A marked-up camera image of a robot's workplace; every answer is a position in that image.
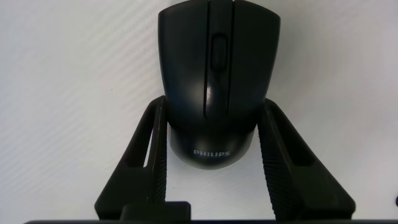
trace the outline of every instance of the white wall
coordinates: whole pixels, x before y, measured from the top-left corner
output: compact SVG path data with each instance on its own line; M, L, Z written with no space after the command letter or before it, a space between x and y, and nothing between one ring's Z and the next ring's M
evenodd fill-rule
M0 223L96 218L94 202L162 95L157 13L176 1L0 1ZM355 199L398 218L398 1L261 1L282 19L267 97ZM258 140L227 168L168 155L193 218L273 218Z

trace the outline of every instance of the black computer mouse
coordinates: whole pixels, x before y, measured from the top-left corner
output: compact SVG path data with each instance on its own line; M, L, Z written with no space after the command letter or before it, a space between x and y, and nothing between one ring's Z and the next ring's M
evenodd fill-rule
M279 41L280 18L251 2L191 0L159 13L171 147L219 169L250 146Z

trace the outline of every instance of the philips logo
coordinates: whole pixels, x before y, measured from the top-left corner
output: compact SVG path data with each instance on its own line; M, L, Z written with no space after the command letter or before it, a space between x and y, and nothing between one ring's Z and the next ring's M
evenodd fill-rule
M194 150L193 153L199 154L199 156L208 156L208 157L229 156L230 154L230 152L202 152L198 150Z

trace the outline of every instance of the mouse body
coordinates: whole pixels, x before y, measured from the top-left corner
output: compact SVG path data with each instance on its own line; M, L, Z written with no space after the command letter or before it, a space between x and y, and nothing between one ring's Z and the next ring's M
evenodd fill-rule
M219 169L250 146L271 79L280 18L246 1L190 0L159 13L171 147Z

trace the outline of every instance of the mouse scroll wheel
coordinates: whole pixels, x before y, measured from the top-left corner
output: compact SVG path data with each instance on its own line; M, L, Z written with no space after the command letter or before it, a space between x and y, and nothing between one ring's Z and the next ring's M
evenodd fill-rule
M210 67L215 72L222 72L226 68L227 40L223 35L216 34L211 40Z

